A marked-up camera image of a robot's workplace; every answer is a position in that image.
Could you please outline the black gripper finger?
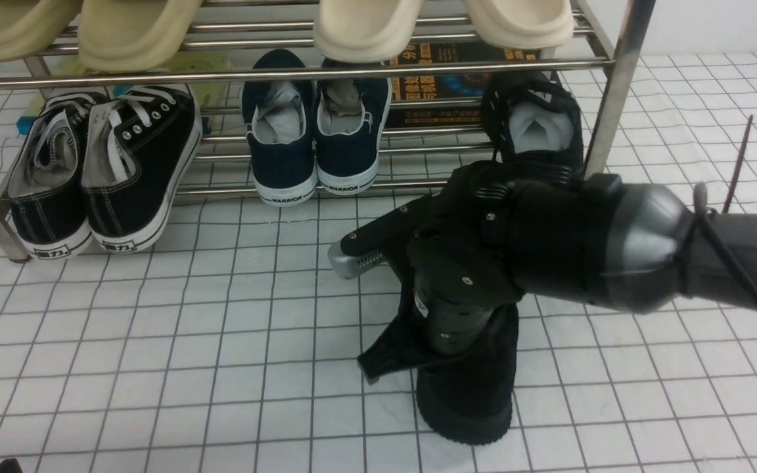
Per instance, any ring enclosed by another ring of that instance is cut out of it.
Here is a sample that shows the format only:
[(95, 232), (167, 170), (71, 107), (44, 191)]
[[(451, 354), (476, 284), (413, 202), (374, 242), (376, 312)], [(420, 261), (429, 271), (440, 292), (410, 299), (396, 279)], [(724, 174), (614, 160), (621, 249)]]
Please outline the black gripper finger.
[(328, 251), (334, 272), (350, 281), (387, 263), (397, 278), (404, 281), (413, 272), (407, 245), (432, 200), (432, 195), (418, 197), (346, 233)]
[(412, 288), (357, 364), (369, 384), (384, 375), (447, 365), (466, 356), (483, 329), (483, 308), (451, 302), (430, 288)]

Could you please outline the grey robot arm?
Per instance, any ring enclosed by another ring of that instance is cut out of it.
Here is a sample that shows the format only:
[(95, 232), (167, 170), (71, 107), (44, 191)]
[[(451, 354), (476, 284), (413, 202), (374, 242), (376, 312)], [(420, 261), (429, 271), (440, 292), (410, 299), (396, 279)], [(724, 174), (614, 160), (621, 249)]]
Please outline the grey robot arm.
[(663, 185), (595, 174), (545, 182), (529, 165), (477, 161), (329, 249), (355, 279), (388, 263), (400, 319), (358, 357), (370, 383), (467, 356), (526, 294), (649, 313), (684, 296), (757, 311), (757, 214), (721, 214), (696, 185), (688, 208)]

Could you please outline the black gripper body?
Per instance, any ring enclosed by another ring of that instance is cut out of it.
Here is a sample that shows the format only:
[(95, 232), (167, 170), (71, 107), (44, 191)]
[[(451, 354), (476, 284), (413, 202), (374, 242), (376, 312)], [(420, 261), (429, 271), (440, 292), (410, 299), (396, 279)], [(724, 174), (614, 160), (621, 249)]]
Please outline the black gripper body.
[(466, 352), (496, 309), (525, 294), (612, 305), (603, 272), (622, 195), (613, 174), (551, 185), (505, 164), (455, 171), (407, 246), (427, 346)]

